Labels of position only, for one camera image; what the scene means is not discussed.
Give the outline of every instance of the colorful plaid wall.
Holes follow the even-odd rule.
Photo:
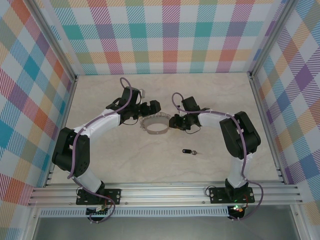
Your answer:
[[[320,234],[320,0],[298,2],[255,80],[289,182]]]
[[[247,72],[281,0],[37,2],[75,71],[96,75]]]
[[[14,240],[45,177],[71,80],[22,0],[0,0],[0,240]]]
[[[263,36],[263,39],[262,39],[262,41],[261,41],[261,43],[259,45],[259,48],[258,48],[258,50],[256,51],[256,53],[254,55],[253,61],[251,62],[251,65],[249,67],[248,72],[252,72],[252,70],[253,70],[256,62],[257,62],[257,59],[260,56],[260,53],[261,53],[262,49],[265,47],[265,45],[266,45],[266,43],[267,43],[267,41],[268,41],[268,39],[270,37],[270,34],[273,32],[274,27],[276,26],[276,22],[278,21],[282,11],[284,10],[284,7],[285,7],[287,1],[288,0],[281,0],[281,3],[279,5],[278,9],[276,10],[276,13],[275,13],[274,17],[273,17],[273,19],[272,19],[267,31],[265,32],[265,35]]]

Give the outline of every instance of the purple cable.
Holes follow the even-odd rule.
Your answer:
[[[73,148],[72,148],[72,166],[71,166],[70,174],[69,174],[69,176],[67,177],[68,179],[70,179],[70,178],[74,175],[75,165],[76,165],[76,144],[77,144],[77,140],[78,140],[79,135],[85,130],[85,128],[89,127],[89,126],[90,126],[91,124],[93,124],[95,121],[97,121],[97,120],[99,120],[99,119],[101,119],[101,118],[105,118],[105,117],[107,117],[107,116],[110,116],[110,115],[112,115],[112,114],[115,114],[115,113],[121,111],[122,109],[124,109],[124,108],[130,103],[130,100],[131,100],[131,98],[132,98],[132,87],[131,87],[131,84],[130,84],[130,82],[129,82],[126,78],[121,77],[121,78],[120,78],[120,83],[121,83],[121,86],[122,86],[123,88],[125,88],[125,86],[124,86],[124,84],[122,83],[122,80],[125,80],[126,83],[129,85],[129,88],[130,88],[130,96],[129,96],[128,101],[125,103],[125,105],[123,105],[123,106],[120,107],[119,109],[117,109],[117,110],[115,110],[115,111],[113,111],[113,112],[107,113],[107,114],[105,114],[105,115],[100,115],[100,116],[96,117],[95,119],[91,120],[91,121],[88,122],[83,128],[81,128],[81,130],[76,134],[76,136],[75,136],[75,138],[74,138],[74,141],[73,141]],[[107,197],[107,196],[103,196],[103,195],[97,194],[97,193],[95,193],[95,192],[92,192],[92,191],[90,191],[89,189],[86,189],[86,188],[85,188],[84,186],[82,186],[81,183],[78,182],[76,179],[73,179],[73,181],[74,181],[79,187],[82,187],[83,190],[87,191],[88,193],[90,193],[90,194],[92,194],[92,195],[94,195],[94,196],[97,196],[97,197],[106,199],[106,200],[110,201],[110,202],[113,204],[112,212],[111,212],[108,216],[104,217],[104,218],[103,218],[102,220],[100,220],[100,221],[93,221],[93,220],[91,219],[91,216],[92,216],[93,213],[91,213],[91,214],[89,215],[89,219],[90,219],[91,223],[96,223],[96,224],[103,223],[104,221],[107,221],[107,220],[112,216],[112,214],[114,214],[114,212],[115,212],[115,210],[116,210],[116,204],[115,204],[115,202],[114,202],[111,198],[109,198],[109,197]]]
[[[121,77],[120,78],[120,83],[122,85],[123,88],[125,88],[124,84],[122,83],[122,80],[125,80],[126,83],[129,85],[129,88],[130,88],[130,96],[129,96],[129,99],[128,101],[125,103],[125,105],[123,105],[122,107],[120,107],[119,109],[113,111],[113,112],[109,112],[107,113],[106,115],[100,115],[98,117],[96,117],[95,119],[91,120],[90,122],[88,122],[83,128],[80,129],[80,131],[76,134],[75,138],[74,138],[74,141],[73,141],[73,148],[72,148],[72,165],[71,165],[71,171],[70,171],[70,174],[66,177],[67,179],[70,179],[73,175],[74,175],[74,171],[75,171],[75,166],[76,166],[76,144],[77,144],[77,140],[80,136],[80,134],[87,128],[89,127],[91,124],[93,124],[95,121],[101,119],[101,118],[105,118],[107,116],[110,116],[112,114],[115,114],[119,111],[121,111],[122,109],[124,109],[126,106],[128,106],[128,104],[130,103],[130,100],[131,100],[131,97],[132,97],[132,87],[131,87],[131,84],[130,82],[124,78],[124,77]]]
[[[241,220],[244,220],[244,219],[247,219],[248,217],[250,217],[251,215],[253,215],[257,210],[258,208],[260,207],[261,203],[262,203],[262,200],[264,198],[264,189],[263,187],[258,183],[258,182],[254,182],[254,181],[250,181],[247,179],[247,177],[245,176],[244,172],[245,172],[245,167],[246,167],[246,163],[247,163],[247,148],[246,148],[246,142],[245,142],[245,138],[244,138],[244,134],[242,133],[242,130],[241,130],[241,127],[238,123],[238,121],[233,117],[231,116],[230,114],[227,114],[227,113],[223,113],[223,112],[219,112],[219,111],[186,111],[184,109],[181,109],[180,107],[178,107],[176,104],[175,104],[175,101],[174,101],[174,96],[175,95],[179,95],[182,100],[184,100],[184,97],[182,96],[181,93],[179,92],[175,92],[174,94],[172,94],[172,97],[171,97],[171,100],[172,100],[172,103],[173,105],[176,107],[176,109],[178,109],[179,111],[183,112],[183,113],[187,113],[187,114],[216,114],[216,115],[221,115],[221,116],[226,116],[228,118],[231,118],[235,125],[236,125],[236,128],[238,129],[239,131],[239,134],[240,134],[240,138],[241,138],[241,143],[242,143],[242,146],[243,146],[243,164],[242,164],[242,169],[241,169],[241,175],[243,177],[243,179],[245,181],[247,181],[248,183],[250,184],[254,184],[254,185],[258,185],[261,189],[261,199],[260,201],[258,202],[257,206],[254,208],[254,210],[252,212],[250,212],[247,216],[241,218]]]
[[[108,216],[105,216],[105,217],[104,217],[103,219],[101,219],[100,221],[93,221],[93,220],[91,219],[91,216],[93,215],[93,213],[90,213],[90,214],[89,214],[89,219],[90,219],[90,222],[91,222],[91,223],[96,223],[96,224],[103,223],[103,222],[107,221],[107,220],[112,216],[112,214],[114,214],[114,212],[115,212],[115,210],[116,210],[116,204],[115,204],[115,202],[114,202],[111,198],[109,198],[109,197],[107,197],[107,196],[103,196],[103,195],[97,194],[97,193],[95,193],[95,192],[92,192],[92,191],[90,191],[89,189],[86,189],[86,188],[85,188],[84,186],[82,186],[81,183],[78,182],[76,179],[73,179],[73,181],[74,181],[79,187],[81,187],[83,190],[85,190],[86,192],[88,192],[88,193],[90,193],[90,194],[92,194],[92,195],[95,195],[95,196],[97,196],[97,197],[106,199],[106,200],[110,201],[110,202],[112,203],[112,205],[113,205],[112,212],[111,212]]]

